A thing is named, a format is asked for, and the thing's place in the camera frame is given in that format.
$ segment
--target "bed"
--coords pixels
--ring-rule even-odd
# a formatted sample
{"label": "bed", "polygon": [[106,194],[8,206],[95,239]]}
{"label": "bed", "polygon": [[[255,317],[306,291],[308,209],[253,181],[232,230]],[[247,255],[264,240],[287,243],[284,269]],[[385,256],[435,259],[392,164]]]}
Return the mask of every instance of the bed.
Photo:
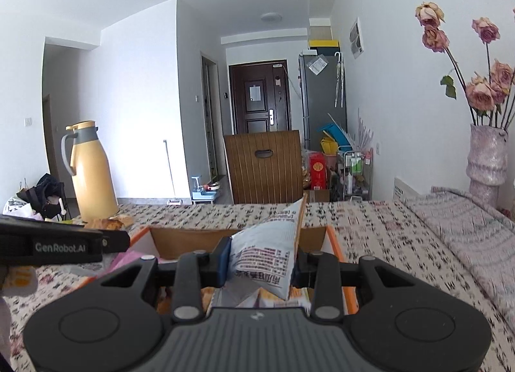
{"label": "bed", "polygon": [[[134,235],[145,225],[190,229],[241,229],[286,205],[121,205],[131,215]],[[404,202],[310,203],[305,226],[331,224],[339,233],[344,255],[356,262],[375,255],[423,279],[483,312],[492,328],[492,343],[482,372],[508,372],[515,365],[515,224],[467,193],[434,189]],[[38,269],[38,292],[7,299],[12,312],[11,363],[33,371],[22,341],[30,315],[84,278],[63,267]]]}

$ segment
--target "brown door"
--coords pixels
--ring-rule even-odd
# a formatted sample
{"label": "brown door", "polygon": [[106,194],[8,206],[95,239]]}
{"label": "brown door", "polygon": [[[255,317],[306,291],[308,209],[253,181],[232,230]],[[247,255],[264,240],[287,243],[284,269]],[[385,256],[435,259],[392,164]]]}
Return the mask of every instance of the brown door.
{"label": "brown door", "polygon": [[288,131],[290,107],[286,61],[229,66],[236,133]]}

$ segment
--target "yellow thermos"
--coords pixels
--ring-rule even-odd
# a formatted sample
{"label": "yellow thermos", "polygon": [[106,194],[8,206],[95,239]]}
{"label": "yellow thermos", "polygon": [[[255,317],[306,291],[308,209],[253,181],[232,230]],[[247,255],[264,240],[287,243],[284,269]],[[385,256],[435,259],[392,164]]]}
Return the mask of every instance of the yellow thermos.
{"label": "yellow thermos", "polygon": [[[82,220],[89,222],[95,218],[109,218],[117,213],[118,202],[106,152],[96,133],[98,128],[95,121],[80,122],[66,127],[66,130],[73,130],[73,133],[62,138],[61,155],[73,180]],[[65,149],[69,138],[74,139],[70,162],[66,158]]]}

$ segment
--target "doorway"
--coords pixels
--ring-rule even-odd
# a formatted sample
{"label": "doorway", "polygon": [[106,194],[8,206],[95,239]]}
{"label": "doorway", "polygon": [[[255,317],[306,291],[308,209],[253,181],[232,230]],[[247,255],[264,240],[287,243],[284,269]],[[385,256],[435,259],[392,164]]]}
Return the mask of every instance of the doorway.
{"label": "doorway", "polygon": [[50,174],[59,179],[57,172],[57,161],[55,148],[53,147],[52,114],[50,106],[50,95],[43,97],[43,133],[45,135],[46,156]]}
{"label": "doorway", "polygon": [[218,181],[226,171],[220,110],[218,64],[202,56],[202,102],[205,139],[211,181]]}
{"label": "doorway", "polygon": [[292,129],[286,72],[286,60],[229,66],[235,133]]}

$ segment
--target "light fixture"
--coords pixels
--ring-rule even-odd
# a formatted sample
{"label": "light fixture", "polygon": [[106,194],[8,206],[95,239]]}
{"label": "light fixture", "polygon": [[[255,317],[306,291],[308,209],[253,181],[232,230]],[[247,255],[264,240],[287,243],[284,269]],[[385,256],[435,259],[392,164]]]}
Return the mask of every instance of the light fixture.
{"label": "light fixture", "polygon": [[277,23],[283,19],[279,13],[265,13],[261,15],[261,20],[266,23]]}

